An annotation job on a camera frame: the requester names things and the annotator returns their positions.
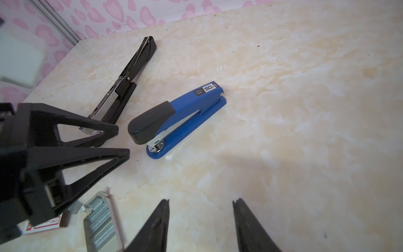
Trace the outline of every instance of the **stapler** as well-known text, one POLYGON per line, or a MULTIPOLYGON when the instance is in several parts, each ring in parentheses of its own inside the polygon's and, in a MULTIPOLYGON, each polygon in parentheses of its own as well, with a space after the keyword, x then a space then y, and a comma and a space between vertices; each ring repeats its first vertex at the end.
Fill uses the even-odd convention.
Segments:
POLYGON ((161 158, 226 104, 224 91, 213 82, 134 118, 128 131, 136 144, 147 144, 148 156, 161 158))
MULTIPOLYGON (((156 49, 154 38, 145 37, 136 54, 88 118, 106 123, 116 123, 137 86, 133 79, 151 59, 156 49)), ((88 135, 99 133, 99 131, 85 127, 80 127, 80 130, 88 135)))

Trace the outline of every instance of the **beige marble surface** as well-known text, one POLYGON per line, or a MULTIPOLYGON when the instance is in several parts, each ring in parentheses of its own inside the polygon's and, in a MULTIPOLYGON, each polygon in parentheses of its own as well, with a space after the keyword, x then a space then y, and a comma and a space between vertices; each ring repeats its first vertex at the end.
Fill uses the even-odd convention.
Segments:
MULTIPOLYGON (((167 198, 168 251, 237 251, 242 197, 284 252, 403 250, 401 1, 276 1, 84 40, 26 102, 87 116, 148 35, 157 51, 103 146, 131 158, 82 197, 110 191, 126 246, 167 198), (213 80, 227 104, 164 158, 135 145, 132 118, 213 80)), ((86 251, 83 218, 0 250, 86 251)))

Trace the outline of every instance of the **wall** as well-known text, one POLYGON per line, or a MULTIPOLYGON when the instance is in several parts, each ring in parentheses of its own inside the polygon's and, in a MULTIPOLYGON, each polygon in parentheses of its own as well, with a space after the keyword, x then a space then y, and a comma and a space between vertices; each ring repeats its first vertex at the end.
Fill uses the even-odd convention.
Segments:
POLYGON ((46 0, 81 38, 136 30, 272 0, 46 0))
MULTIPOLYGON (((24 29, 46 41, 46 60, 37 77, 36 86, 73 48, 24 0, 0 0, 0 17, 15 25, 16 29, 24 29)), ((11 102, 15 106, 24 101, 33 89, 0 81, 0 102, 11 102)))

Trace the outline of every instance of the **tabletop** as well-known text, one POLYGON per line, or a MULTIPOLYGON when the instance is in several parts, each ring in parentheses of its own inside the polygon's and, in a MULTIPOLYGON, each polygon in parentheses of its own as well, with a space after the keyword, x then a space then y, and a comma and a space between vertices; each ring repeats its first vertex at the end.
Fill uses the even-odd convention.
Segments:
MULTIPOLYGON (((25 102, 88 116, 151 35, 102 146, 130 159, 81 197, 112 195, 125 246, 165 198, 167 251, 237 251, 243 198, 284 252, 402 251, 402 14, 398 0, 284 0, 83 40, 25 102), (227 104, 163 158, 130 138, 133 118, 211 81, 227 104)), ((67 183, 99 164, 65 170, 67 183)), ((0 250, 84 252, 84 217, 0 250)))

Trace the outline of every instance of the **black stapler cap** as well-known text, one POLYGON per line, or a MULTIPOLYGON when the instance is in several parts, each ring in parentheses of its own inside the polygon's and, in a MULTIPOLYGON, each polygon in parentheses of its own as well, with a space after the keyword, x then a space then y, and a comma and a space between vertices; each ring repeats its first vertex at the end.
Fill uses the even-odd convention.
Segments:
POLYGON ((145 144, 173 114, 175 109, 166 101, 131 120, 127 129, 136 144, 145 144))

